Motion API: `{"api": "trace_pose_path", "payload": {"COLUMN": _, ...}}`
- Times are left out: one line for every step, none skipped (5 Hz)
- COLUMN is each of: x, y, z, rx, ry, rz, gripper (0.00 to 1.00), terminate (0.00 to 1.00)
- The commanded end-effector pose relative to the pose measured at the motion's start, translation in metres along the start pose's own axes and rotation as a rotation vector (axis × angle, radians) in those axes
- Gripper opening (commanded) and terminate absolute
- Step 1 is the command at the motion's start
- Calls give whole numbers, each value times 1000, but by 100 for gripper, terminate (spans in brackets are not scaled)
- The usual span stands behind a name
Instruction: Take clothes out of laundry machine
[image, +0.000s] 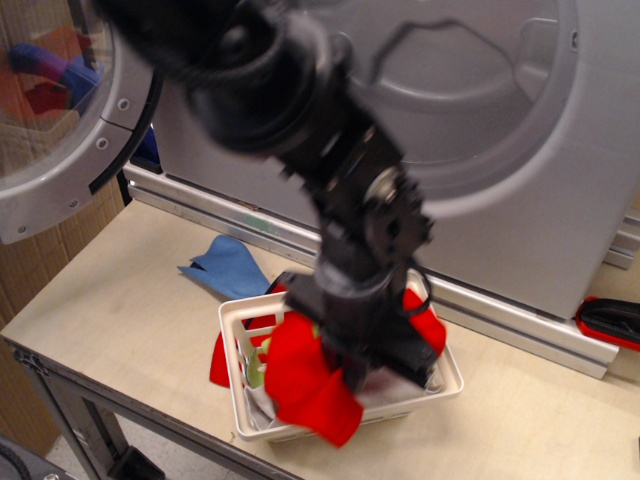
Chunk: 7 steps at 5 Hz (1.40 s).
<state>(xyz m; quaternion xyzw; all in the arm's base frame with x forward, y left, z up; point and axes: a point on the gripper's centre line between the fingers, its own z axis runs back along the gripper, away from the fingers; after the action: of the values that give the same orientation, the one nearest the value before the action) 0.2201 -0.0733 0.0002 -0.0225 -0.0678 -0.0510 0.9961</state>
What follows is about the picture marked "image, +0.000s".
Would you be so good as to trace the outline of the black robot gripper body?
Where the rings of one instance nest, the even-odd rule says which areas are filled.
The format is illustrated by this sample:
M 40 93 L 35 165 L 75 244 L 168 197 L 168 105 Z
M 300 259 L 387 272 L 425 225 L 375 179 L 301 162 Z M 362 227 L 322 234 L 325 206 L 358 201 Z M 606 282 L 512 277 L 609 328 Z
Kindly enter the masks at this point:
M 431 227 L 419 206 L 370 204 L 346 224 L 321 216 L 314 273 L 287 273 L 283 283 L 286 304 L 319 326 L 331 368 L 341 367 L 343 353 L 367 350 L 371 372 L 388 367 L 417 385 L 428 383 L 438 355 L 410 318 L 430 302 L 406 309 L 403 297 L 413 255 Z

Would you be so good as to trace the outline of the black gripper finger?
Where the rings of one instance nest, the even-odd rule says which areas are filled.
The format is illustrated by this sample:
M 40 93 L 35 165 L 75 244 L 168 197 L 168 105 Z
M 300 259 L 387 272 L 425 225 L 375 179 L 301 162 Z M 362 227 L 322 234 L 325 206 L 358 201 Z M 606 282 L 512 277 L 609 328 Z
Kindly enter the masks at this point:
M 358 394 L 364 388 L 372 370 L 372 358 L 367 350 L 357 350 L 341 355 L 343 380 L 349 390 Z

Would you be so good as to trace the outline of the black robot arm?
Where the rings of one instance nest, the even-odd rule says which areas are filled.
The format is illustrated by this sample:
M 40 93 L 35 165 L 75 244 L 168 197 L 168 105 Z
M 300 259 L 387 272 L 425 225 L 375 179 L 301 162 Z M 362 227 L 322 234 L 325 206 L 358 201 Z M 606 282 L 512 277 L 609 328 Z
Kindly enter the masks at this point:
M 158 73 L 181 84 L 220 146 L 273 157 L 302 180 L 320 220 L 311 275 L 286 273 L 287 304 L 320 328 L 347 386 L 387 367 L 429 383 L 437 352 L 402 299 L 430 237 L 397 146 L 349 94 L 346 51 L 283 1 L 100 1 Z

